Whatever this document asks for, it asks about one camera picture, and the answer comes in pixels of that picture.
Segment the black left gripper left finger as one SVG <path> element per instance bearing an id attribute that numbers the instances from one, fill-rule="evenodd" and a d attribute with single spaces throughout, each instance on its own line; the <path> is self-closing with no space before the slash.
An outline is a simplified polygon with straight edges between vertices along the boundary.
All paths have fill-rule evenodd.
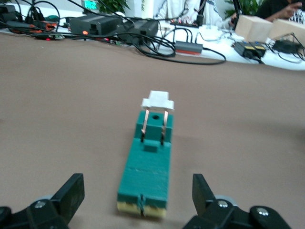
<path id="1" fill-rule="evenodd" d="M 25 209 L 12 213 L 1 206 L 2 229 L 67 229 L 85 197 L 84 176 L 73 174 L 51 197 L 34 201 Z"/>

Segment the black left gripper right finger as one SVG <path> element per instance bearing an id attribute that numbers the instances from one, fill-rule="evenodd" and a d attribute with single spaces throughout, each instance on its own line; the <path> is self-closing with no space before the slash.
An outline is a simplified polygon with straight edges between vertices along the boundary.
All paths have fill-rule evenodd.
<path id="1" fill-rule="evenodd" d="M 197 215 L 185 229 L 289 229 L 290 226 L 274 209 L 253 206 L 241 210 L 227 199 L 217 198 L 202 174 L 193 174 L 193 203 Z"/>

